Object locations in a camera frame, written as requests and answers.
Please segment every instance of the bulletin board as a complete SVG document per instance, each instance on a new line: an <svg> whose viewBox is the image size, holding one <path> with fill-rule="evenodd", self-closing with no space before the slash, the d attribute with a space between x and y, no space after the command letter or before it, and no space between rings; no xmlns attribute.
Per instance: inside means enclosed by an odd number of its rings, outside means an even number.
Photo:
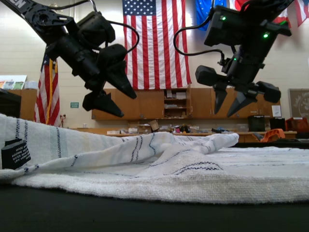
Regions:
<svg viewBox="0 0 309 232"><path fill-rule="evenodd" d="M288 91L291 116L309 119L309 89L289 89Z"/></svg>

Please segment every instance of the poster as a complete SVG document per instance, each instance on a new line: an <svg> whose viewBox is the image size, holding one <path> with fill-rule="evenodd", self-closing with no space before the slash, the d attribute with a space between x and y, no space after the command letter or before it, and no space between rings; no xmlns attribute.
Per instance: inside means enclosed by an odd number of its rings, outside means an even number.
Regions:
<svg viewBox="0 0 309 232"><path fill-rule="evenodd" d="M23 89L26 78L26 75L0 75L0 88Z"/></svg>

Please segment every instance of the white towel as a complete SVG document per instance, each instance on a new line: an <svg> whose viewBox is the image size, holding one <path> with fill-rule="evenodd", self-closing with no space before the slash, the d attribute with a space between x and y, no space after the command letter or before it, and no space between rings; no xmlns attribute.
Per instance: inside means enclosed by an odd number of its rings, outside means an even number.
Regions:
<svg viewBox="0 0 309 232"><path fill-rule="evenodd" d="M309 199L308 151L283 150L290 159L279 170L278 164L285 162L280 160L279 148L224 148L237 143L239 136L235 133L208 137L154 133L115 138L4 115L0 115L0 128L0 148L5 141L20 138L27 142L31 155L31 160L17 170L0 170L2 183L172 202ZM277 166L263 163L272 155Z"/></svg>

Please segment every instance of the robotic arm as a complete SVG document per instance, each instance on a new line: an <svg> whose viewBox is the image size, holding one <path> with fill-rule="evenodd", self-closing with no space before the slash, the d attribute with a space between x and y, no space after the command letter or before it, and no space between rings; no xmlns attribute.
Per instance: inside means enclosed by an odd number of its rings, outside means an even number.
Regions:
<svg viewBox="0 0 309 232"><path fill-rule="evenodd" d="M72 74L79 75L85 81L85 87L91 90L84 98L85 110L98 109L119 117L124 115L103 87L109 82L127 96L136 98L125 73L124 59L128 52L119 44L107 46L115 40L115 31L111 26L111 23L115 22L107 21L97 12L92 0L89 1L93 3L95 10L78 23L72 17L53 11L59 8L48 7L31 0L0 1L35 30L47 44L46 54L50 59L62 57L73 69ZM85 2L88 1L84 0L68 7ZM106 47L99 48L104 42Z"/></svg>
<svg viewBox="0 0 309 232"><path fill-rule="evenodd" d="M230 117L238 110L257 102L260 93L268 102L277 103L281 92L272 84L265 82L254 83L258 71L265 65L265 57L269 53L278 34L291 36L288 23L275 24L272 21L286 9L294 0L251 0L245 2L240 12L222 6L211 9L209 17L199 26L179 30L174 38L174 46L185 56L200 55L208 52L220 52L219 64L223 66L219 75L213 68L199 66L196 71L197 82L212 86L216 93L215 114L219 112L226 96L226 87L233 86L238 91L237 97L230 107L227 116ZM177 35L185 29L197 29L210 22L206 32L205 45L225 44L231 46L233 57L225 59L221 50L214 49L196 54L186 54L176 47Z"/></svg>

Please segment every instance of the blue flag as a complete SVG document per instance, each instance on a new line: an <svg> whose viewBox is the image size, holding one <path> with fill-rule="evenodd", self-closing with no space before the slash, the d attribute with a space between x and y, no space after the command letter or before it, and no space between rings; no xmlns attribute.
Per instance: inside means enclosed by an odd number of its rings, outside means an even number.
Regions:
<svg viewBox="0 0 309 232"><path fill-rule="evenodd" d="M211 2L212 0L196 0L197 6L197 24L202 24L211 10ZM225 6L226 7L226 0L215 0L214 5ZM207 30L208 24L199 28L200 30Z"/></svg>

